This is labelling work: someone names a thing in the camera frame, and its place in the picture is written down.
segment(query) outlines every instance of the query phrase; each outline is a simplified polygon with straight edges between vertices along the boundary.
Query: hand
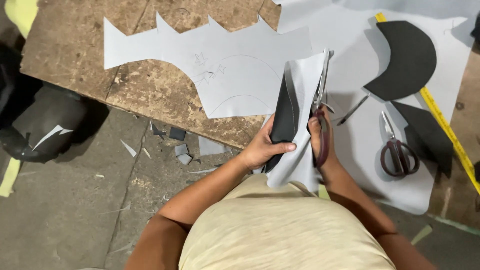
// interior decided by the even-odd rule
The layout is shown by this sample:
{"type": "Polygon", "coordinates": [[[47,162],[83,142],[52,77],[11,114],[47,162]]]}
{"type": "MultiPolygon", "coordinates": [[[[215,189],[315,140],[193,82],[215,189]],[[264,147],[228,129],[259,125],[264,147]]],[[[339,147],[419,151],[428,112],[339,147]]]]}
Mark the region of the hand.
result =
{"type": "MultiPolygon", "coordinates": [[[[329,169],[332,167],[335,167],[336,165],[339,165],[340,162],[338,161],[336,154],[335,154],[335,146],[333,143],[333,129],[332,129],[332,124],[330,123],[330,117],[328,115],[328,110],[326,106],[322,106],[321,110],[324,111],[325,113],[325,120],[329,123],[330,126],[330,147],[328,150],[328,157],[325,163],[321,166],[321,170],[329,169]]],[[[312,145],[312,151],[313,155],[315,156],[315,159],[318,158],[318,155],[320,154],[320,131],[321,131],[321,126],[320,122],[316,117],[312,117],[308,120],[308,128],[310,130],[310,135],[311,135],[311,145],[312,145]]]]}
{"type": "Polygon", "coordinates": [[[291,152],[297,148],[294,143],[272,144],[270,133],[272,132],[274,117],[275,114],[272,114],[247,148],[237,156],[249,170],[261,168],[276,154],[291,152]]]}

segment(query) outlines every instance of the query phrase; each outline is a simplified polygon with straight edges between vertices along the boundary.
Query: floor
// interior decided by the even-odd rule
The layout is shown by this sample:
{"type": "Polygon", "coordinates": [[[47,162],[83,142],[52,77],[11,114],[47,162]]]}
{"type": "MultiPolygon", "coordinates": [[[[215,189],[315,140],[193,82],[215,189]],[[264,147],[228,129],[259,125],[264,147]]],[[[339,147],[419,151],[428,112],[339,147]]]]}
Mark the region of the floor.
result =
{"type": "MultiPolygon", "coordinates": [[[[13,45],[17,34],[1,10],[0,40],[13,45]]],[[[169,131],[169,126],[152,123],[169,131]]],[[[163,198],[203,176],[186,172],[210,169],[231,157],[200,157],[197,136],[187,134],[184,142],[162,139],[149,126],[148,119],[111,109],[94,137],[56,162],[24,163],[14,193],[0,197],[0,268],[121,270],[163,198]],[[120,140],[137,155],[132,157],[120,140]],[[174,147],[182,143],[201,163],[185,166],[175,158],[174,147]]],[[[0,152],[0,165],[6,160],[0,152]]],[[[439,269],[478,269],[479,236],[427,216],[381,207],[408,239],[428,224],[433,227],[416,247],[439,269]]]]}

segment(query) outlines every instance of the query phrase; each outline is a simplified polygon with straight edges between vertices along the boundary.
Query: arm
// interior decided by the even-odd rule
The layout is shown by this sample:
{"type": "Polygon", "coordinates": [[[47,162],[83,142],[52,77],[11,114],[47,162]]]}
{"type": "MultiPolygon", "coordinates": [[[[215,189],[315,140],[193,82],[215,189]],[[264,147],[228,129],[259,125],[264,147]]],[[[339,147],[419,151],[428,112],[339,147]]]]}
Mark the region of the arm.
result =
{"type": "MultiPolygon", "coordinates": [[[[328,112],[324,106],[327,121],[328,112]]],[[[308,122],[312,134],[312,149],[315,157],[320,153],[320,124],[316,118],[308,122]]],[[[388,216],[360,189],[350,174],[338,161],[333,136],[330,136],[330,149],[320,172],[332,201],[352,212],[382,246],[398,270],[435,269],[412,244],[398,234],[395,225],[388,216]]]]}
{"type": "Polygon", "coordinates": [[[125,270],[176,269],[188,230],[251,170],[272,156],[295,150],[293,143],[270,141],[273,115],[239,155],[172,197],[149,221],[128,258],[125,270]]]}

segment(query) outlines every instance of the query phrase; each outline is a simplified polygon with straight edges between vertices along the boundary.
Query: yellow measuring tape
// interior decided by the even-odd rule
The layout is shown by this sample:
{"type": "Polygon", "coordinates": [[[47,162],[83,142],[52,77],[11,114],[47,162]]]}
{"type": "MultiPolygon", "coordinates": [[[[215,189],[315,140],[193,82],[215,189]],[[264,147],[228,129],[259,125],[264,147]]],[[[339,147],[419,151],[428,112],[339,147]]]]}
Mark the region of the yellow measuring tape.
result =
{"type": "MultiPolygon", "coordinates": [[[[385,19],[385,16],[382,13],[376,14],[375,18],[379,23],[387,21],[385,19]]],[[[468,177],[472,181],[473,186],[477,189],[477,192],[480,194],[480,184],[475,180],[475,169],[473,168],[473,164],[468,158],[467,153],[465,152],[462,145],[458,141],[457,137],[455,136],[455,133],[453,132],[450,125],[448,124],[444,115],[442,114],[442,111],[440,111],[440,109],[438,108],[437,103],[435,103],[435,100],[433,100],[433,97],[428,91],[426,86],[424,86],[420,90],[420,94],[425,100],[425,102],[427,103],[428,108],[430,108],[430,111],[432,112],[433,116],[437,120],[438,124],[445,131],[448,138],[452,141],[453,149],[455,150],[456,155],[460,159],[460,162],[462,163],[463,168],[467,172],[468,177]]]]}

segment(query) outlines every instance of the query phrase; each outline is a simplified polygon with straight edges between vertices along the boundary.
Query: beige t-shirt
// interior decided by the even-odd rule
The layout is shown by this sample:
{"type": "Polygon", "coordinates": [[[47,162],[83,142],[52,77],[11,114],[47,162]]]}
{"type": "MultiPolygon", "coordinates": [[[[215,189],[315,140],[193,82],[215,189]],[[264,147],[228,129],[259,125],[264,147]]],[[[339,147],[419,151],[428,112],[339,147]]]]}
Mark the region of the beige t-shirt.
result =
{"type": "Polygon", "coordinates": [[[343,206],[299,184],[270,189],[255,174],[193,225],[179,269],[395,269],[343,206]]]}

